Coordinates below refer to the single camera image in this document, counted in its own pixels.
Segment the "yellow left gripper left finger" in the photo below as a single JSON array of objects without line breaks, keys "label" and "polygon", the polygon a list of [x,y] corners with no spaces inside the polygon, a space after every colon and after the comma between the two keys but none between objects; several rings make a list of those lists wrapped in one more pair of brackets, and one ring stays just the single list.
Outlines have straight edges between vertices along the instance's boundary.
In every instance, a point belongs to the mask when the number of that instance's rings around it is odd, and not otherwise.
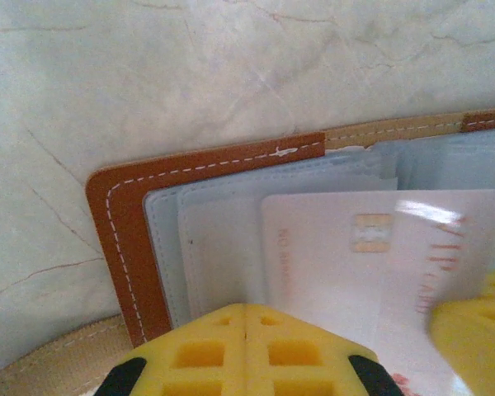
[{"label": "yellow left gripper left finger", "polygon": [[232,304],[132,350],[101,383],[103,395],[240,395],[244,304]]}]

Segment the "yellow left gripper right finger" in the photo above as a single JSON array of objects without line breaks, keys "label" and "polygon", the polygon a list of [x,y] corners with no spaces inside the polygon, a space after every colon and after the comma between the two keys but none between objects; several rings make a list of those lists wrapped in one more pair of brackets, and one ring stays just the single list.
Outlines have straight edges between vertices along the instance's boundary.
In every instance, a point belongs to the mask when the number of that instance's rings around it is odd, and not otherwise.
[{"label": "yellow left gripper right finger", "polygon": [[248,395],[401,395],[370,349],[260,304],[246,306]]}]

